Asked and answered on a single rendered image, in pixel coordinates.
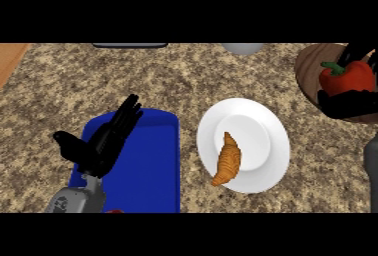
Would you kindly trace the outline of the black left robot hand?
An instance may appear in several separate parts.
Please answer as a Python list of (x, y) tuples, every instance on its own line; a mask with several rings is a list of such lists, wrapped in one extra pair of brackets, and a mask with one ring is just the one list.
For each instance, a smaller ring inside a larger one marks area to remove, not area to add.
[(126, 140), (143, 115), (139, 96), (132, 94), (124, 100), (110, 122), (98, 128), (89, 141), (65, 131), (56, 131), (53, 139), (59, 144), (62, 157), (79, 164), (79, 171), (102, 178), (111, 171)]

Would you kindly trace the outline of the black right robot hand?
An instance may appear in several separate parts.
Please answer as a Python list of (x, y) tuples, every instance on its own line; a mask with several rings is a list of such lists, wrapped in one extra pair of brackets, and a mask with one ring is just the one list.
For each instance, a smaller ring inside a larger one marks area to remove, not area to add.
[[(341, 56), (334, 61), (341, 67), (353, 61), (364, 61), (372, 68), (375, 75), (375, 88), (378, 77), (378, 43), (347, 44)], [(334, 119), (346, 119), (378, 112), (378, 92), (350, 90), (335, 96), (330, 96), (322, 87), (318, 92), (318, 101), (324, 114)]]

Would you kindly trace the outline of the red bell pepper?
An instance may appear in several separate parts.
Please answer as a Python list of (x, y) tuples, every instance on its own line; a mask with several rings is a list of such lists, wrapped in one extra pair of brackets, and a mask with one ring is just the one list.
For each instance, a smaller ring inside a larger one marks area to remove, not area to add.
[(319, 83), (330, 96), (350, 90), (374, 91), (375, 75), (366, 62), (353, 61), (346, 67), (341, 67), (335, 62), (322, 62), (321, 66), (324, 70), (319, 75)]

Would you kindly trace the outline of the brown wooden bowl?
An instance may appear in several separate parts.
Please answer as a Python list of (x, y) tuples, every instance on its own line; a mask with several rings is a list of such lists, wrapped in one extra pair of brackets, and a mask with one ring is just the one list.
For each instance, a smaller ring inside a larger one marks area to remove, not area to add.
[[(318, 107), (318, 92), (321, 90), (319, 75), (324, 70), (322, 62), (338, 60), (346, 46), (340, 44), (315, 44), (299, 54), (296, 60), (296, 79), (300, 90), (312, 104)], [(358, 117), (340, 119), (355, 123), (378, 124), (378, 112)]]

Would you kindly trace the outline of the white round plate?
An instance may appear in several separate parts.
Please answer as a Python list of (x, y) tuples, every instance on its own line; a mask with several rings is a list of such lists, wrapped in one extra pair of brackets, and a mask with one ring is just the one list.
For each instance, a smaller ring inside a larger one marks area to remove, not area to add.
[(217, 172), (219, 154), (229, 133), (241, 149), (241, 168), (225, 187), (241, 193), (260, 193), (281, 181), (290, 166), (290, 138), (269, 108), (245, 98), (231, 98), (207, 110), (197, 133), (204, 167)]

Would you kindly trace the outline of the golden brown croissant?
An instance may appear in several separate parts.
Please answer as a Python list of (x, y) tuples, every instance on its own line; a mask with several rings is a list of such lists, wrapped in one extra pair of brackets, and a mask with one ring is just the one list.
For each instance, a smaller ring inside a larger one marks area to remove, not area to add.
[(231, 136), (225, 133), (223, 147), (219, 154), (217, 172), (213, 177), (211, 185), (219, 186), (226, 184), (238, 175), (241, 167), (241, 149), (238, 143)]

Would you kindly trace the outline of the pale grey round container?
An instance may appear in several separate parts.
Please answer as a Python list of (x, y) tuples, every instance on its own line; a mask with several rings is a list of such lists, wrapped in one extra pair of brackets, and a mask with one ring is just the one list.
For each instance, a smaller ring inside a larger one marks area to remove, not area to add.
[(237, 55), (253, 55), (263, 48), (263, 43), (223, 43), (225, 49)]

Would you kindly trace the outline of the dark grey flat appliance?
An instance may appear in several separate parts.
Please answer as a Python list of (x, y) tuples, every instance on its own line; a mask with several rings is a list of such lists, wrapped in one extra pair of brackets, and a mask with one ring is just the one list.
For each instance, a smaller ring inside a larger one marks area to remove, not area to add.
[(167, 47), (169, 43), (92, 43), (92, 45), (108, 49), (158, 49)]

